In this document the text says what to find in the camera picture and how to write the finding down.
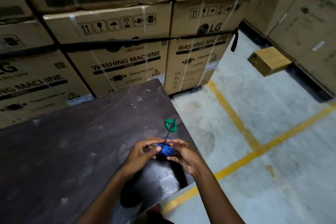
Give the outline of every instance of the green wire coil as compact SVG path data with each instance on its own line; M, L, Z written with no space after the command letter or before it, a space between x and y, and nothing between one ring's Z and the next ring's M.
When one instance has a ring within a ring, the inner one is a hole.
M173 119L166 119L165 127L170 132L176 132L177 126Z

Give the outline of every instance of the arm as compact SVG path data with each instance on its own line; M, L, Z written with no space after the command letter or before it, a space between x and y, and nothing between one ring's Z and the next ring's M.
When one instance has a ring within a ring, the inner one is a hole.
M179 162L186 172L194 177L210 223L245 224L225 196L207 164L190 149L189 144L180 139L173 139L171 146L178 155L167 159Z
M78 220L77 224L107 223L111 210L125 183L132 175L141 170L150 158L155 158L155 154L161 150L160 147L154 147L148 153L145 153L143 150L144 147L163 142L164 140L161 138L148 138L145 141L137 142L128 154L123 166L117 171L95 202Z

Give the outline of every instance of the table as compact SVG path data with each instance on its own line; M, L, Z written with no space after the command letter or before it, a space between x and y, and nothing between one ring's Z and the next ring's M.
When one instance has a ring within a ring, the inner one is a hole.
M75 223L135 142L164 137L196 146L158 79L0 130L0 222ZM150 160L123 190L112 223L193 183L178 163Z

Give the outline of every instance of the blue wire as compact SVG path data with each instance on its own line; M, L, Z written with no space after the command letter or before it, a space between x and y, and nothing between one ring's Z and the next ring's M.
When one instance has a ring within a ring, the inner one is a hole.
M166 157L169 157L169 156L173 156L174 155L174 148L173 147L170 147L169 143L166 143L166 140L167 139L170 139L171 142L173 142L173 140L171 140L170 137L163 137L162 139L165 139L165 142L163 144L157 144L158 146L161 147L161 151L160 153L162 155L165 155Z

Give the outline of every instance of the forearm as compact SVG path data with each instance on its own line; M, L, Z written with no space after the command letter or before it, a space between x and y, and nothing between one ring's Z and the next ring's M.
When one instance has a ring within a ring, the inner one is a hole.
M110 218L111 210L130 175L121 168L107 184L106 188L86 210L77 224L104 224Z
M244 224L206 164L197 168L194 178L211 224Z

